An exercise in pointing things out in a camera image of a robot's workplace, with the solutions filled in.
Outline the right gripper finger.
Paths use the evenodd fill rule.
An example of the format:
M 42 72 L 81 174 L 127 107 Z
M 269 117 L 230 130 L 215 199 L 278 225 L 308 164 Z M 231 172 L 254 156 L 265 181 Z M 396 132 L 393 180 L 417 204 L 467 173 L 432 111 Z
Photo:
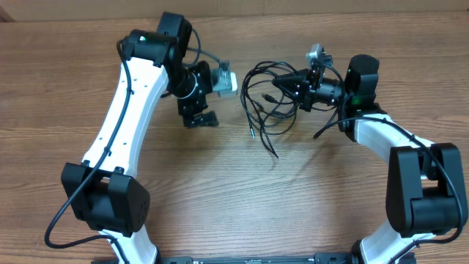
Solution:
M 301 106 L 311 106 L 311 86 L 281 86 L 280 90 Z
M 298 71 L 279 75 L 272 80 L 272 84 L 284 92 L 299 92 L 309 85 L 308 71 Z

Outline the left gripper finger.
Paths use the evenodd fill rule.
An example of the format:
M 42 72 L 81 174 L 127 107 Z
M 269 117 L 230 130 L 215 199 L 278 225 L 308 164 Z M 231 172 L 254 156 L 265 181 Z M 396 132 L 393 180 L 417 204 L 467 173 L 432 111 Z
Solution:
M 186 128 L 198 128 L 201 124 L 201 115 L 183 116 L 182 121 Z
M 218 121 L 215 111 L 202 113 L 199 118 L 199 125 L 207 126 L 207 127 L 218 127 L 219 121 Z

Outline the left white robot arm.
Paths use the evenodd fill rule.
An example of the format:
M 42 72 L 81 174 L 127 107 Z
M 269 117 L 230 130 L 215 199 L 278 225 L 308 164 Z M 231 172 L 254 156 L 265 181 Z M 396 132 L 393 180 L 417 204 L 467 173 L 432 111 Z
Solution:
M 206 97 L 237 91 L 228 62 L 211 69 L 207 62 L 183 63 L 192 25 L 165 12 L 153 32 L 135 29 L 117 43 L 119 84 L 96 140 L 79 164 L 66 164 L 61 181 L 64 203 L 75 217 L 107 240 L 118 263 L 156 263 L 158 248 L 145 222 L 150 195 L 137 179 L 139 154 L 157 102 L 164 92 L 175 96 L 184 126 L 215 127 L 216 115 Z

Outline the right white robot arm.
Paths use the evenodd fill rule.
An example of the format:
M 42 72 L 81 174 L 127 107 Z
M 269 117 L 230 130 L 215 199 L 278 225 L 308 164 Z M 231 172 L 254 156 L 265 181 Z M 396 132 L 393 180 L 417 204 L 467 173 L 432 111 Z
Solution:
M 388 164 L 387 219 L 355 243 L 349 263 L 414 263 L 411 251 L 422 244 L 456 240 L 468 220 L 468 200 L 459 149 L 434 143 L 397 125 L 376 103 L 379 61 L 354 56 L 345 77 L 326 78 L 329 55 L 311 58 L 307 69 L 280 75 L 273 85 L 305 111 L 315 103 L 335 106 L 338 126 L 354 142 Z

